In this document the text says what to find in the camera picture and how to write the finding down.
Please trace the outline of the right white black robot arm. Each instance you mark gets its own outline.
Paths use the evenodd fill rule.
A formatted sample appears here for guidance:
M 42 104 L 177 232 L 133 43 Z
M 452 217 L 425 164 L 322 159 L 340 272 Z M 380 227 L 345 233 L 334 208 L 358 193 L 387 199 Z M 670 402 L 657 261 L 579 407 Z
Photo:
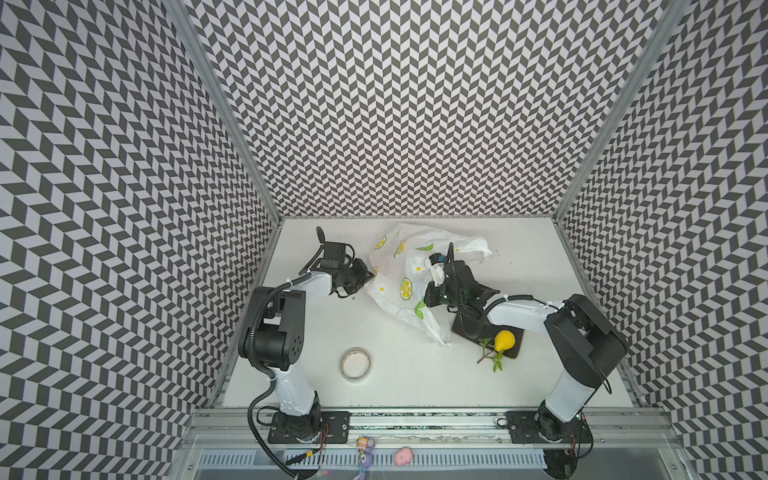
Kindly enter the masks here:
M 612 390 L 609 374 L 621 363 L 628 343 L 614 324 L 586 296 L 545 302 L 530 294 L 503 294 L 477 282 L 465 262 L 440 253 L 427 260 L 433 280 L 425 305 L 444 305 L 455 314 L 452 330 L 483 348 L 501 365 L 510 349 L 502 340 L 522 332 L 549 337 L 563 371 L 534 412 L 508 414 L 512 441 L 560 443 L 584 431 L 585 405 L 600 388 Z

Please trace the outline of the yellow fake lemon with leaves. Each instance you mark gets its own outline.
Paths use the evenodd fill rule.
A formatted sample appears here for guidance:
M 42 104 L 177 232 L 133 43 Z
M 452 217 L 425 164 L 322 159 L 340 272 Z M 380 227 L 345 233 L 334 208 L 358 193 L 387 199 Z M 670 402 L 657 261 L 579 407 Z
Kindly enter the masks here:
M 494 338 L 482 339 L 479 345 L 483 349 L 483 355 L 477 360 L 477 364 L 489 360 L 493 364 L 493 372 L 502 371 L 504 355 L 514 348 L 516 343 L 516 336 L 510 330 L 501 330 Z

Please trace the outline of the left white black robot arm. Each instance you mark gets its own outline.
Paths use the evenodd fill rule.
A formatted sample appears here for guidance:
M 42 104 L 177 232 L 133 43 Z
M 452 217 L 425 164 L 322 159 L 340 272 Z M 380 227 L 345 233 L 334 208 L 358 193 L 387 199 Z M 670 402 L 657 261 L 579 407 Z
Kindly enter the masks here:
M 297 277 L 251 295 L 238 355 L 268 377 L 268 393 L 277 399 L 277 428 L 291 439 L 308 442 L 321 432 L 319 394 L 299 364 L 308 307 L 333 294 L 350 297 L 372 278 L 352 245 L 320 237 Z

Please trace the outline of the white lemon print plastic bag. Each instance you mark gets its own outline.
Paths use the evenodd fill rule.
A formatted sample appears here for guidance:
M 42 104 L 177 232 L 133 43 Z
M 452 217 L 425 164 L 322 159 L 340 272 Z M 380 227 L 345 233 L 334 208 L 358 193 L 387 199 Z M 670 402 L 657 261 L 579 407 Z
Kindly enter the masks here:
M 399 223 L 369 255 L 374 278 L 367 294 L 390 316 L 409 324 L 443 346 L 450 344 L 447 326 L 424 303 L 432 276 L 425 261 L 434 253 L 452 250 L 458 260 L 481 262 L 492 256 L 483 237 L 467 237 L 430 226 Z

